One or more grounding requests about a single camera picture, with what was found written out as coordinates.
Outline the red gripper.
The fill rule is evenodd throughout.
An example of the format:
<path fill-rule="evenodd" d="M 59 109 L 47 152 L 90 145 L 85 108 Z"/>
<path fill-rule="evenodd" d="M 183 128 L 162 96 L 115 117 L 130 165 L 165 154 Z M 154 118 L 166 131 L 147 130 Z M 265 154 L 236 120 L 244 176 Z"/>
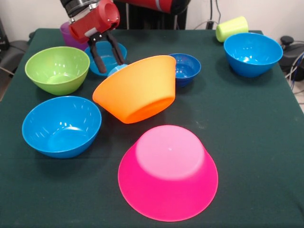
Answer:
<path fill-rule="evenodd" d="M 106 39 L 112 46 L 112 53 L 117 64 L 124 64 L 124 57 L 118 42 L 110 32 L 119 25 L 119 22 L 119 10 L 111 0 L 101 0 L 99 3 L 93 3 L 71 19 L 69 25 L 71 36 L 79 43 L 88 42 L 93 60 L 100 73 L 106 73 L 106 67 L 97 52 L 97 39 L 90 37 L 95 33 L 106 31 Z"/>

